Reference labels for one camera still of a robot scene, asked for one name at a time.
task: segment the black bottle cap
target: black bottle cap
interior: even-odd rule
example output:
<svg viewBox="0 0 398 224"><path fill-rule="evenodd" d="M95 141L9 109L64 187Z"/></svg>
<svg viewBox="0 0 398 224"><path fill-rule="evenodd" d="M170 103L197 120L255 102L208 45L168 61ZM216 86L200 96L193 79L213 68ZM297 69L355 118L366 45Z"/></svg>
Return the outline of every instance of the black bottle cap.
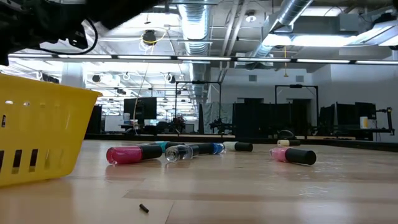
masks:
<svg viewBox="0 0 398 224"><path fill-rule="evenodd" d="M142 160L159 158L163 154L161 146L145 145L140 146L140 148L142 150Z"/></svg>
<svg viewBox="0 0 398 224"><path fill-rule="evenodd" d="M313 165L317 161L317 155L313 151L289 148L285 153L289 162Z"/></svg>
<svg viewBox="0 0 398 224"><path fill-rule="evenodd" d="M213 153L213 143L203 143L190 145L192 149L198 149L199 154L212 154Z"/></svg>
<svg viewBox="0 0 398 224"><path fill-rule="evenodd" d="M235 144L235 150L243 151L243 152L251 152L251 151L253 151L253 144L244 143L244 142L237 142Z"/></svg>
<svg viewBox="0 0 398 224"><path fill-rule="evenodd" d="M299 146L301 145L300 140L288 140L290 146Z"/></svg>
<svg viewBox="0 0 398 224"><path fill-rule="evenodd" d="M178 142L167 142L165 149L167 149L168 147L172 147L172 146L179 146L179 145L184 145L185 143L178 143Z"/></svg>

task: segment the yellow plastic basket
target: yellow plastic basket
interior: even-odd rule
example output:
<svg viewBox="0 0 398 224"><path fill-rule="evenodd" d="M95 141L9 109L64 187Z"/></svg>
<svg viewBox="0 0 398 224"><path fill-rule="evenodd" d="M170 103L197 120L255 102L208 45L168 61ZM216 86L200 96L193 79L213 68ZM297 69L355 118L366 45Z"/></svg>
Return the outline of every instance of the yellow plastic basket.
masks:
<svg viewBox="0 0 398 224"><path fill-rule="evenodd" d="M0 74L0 186L70 174L99 95Z"/></svg>

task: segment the ceiling duct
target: ceiling duct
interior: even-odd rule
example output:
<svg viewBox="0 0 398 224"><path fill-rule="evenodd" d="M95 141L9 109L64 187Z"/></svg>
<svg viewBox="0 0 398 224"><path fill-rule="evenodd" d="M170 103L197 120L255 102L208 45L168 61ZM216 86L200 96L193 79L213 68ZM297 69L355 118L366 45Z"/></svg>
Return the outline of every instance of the ceiling duct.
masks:
<svg viewBox="0 0 398 224"><path fill-rule="evenodd" d="M179 4L178 10L182 18L182 33L185 40L207 40L210 21L210 6L202 4ZM209 45L206 42L186 42L188 55L208 55ZM190 64L191 80L206 80L208 65L204 63ZM195 98L203 98L202 86L193 85Z"/></svg>
<svg viewBox="0 0 398 224"><path fill-rule="evenodd" d="M259 44L256 49L251 53L250 57L266 57L274 47L272 44L267 43L266 37L268 34L276 29L285 26L291 26L300 17L304 10L312 3L313 0L284 0L280 6L280 11L267 16L264 22L262 33L264 40ZM249 63L246 68L252 70L256 67L256 63Z"/></svg>

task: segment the nail polish bottle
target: nail polish bottle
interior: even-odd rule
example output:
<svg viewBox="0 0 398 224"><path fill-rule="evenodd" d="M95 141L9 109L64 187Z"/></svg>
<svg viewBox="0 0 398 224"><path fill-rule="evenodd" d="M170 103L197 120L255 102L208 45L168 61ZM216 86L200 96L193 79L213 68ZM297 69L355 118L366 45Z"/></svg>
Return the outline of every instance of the nail polish bottle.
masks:
<svg viewBox="0 0 398 224"><path fill-rule="evenodd" d="M106 152L110 164L133 164L146 159L159 158L162 148L155 145L111 147Z"/></svg>
<svg viewBox="0 0 398 224"><path fill-rule="evenodd" d="M211 152L212 154L218 155L218 154L226 152L224 144L212 143L212 145L213 145L213 152Z"/></svg>
<svg viewBox="0 0 398 224"><path fill-rule="evenodd" d="M269 151L271 158L281 162L314 165L317 155L313 151L294 149L291 147L277 147Z"/></svg>
<svg viewBox="0 0 398 224"><path fill-rule="evenodd" d="M227 151L241 151L241 152L251 152L253 151L253 144L244 142L224 142Z"/></svg>
<svg viewBox="0 0 398 224"><path fill-rule="evenodd" d="M278 140L278 146L299 146L301 145L300 140Z"/></svg>
<svg viewBox="0 0 398 224"><path fill-rule="evenodd" d="M169 141L156 141L156 142L151 142L151 143L140 143L138 144L139 146L146 146L146 145L158 145L162 148L162 151L165 152L168 147L171 146L179 146L179 145L184 145L185 143L179 143L179 142L169 142Z"/></svg>
<svg viewBox="0 0 398 224"><path fill-rule="evenodd" d="M213 150L212 143L172 146L166 149L165 157L169 162L191 160L199 154L212 154Z"/></svg>

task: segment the wooden floor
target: wooden floor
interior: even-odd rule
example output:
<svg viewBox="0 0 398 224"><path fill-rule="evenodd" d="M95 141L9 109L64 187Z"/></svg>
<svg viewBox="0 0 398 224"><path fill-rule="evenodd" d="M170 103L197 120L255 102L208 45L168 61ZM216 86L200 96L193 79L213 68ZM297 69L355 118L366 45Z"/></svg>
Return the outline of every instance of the wooden floor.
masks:
<svg viewBox="0 0 398 224"><path fill-rule="evenodd" d="M398 154L329 146L314 166L252 153L113 167L85 141L68 177L0 189L1 224L398 223ZM139 210L143 203L149 213Z"/></svg>

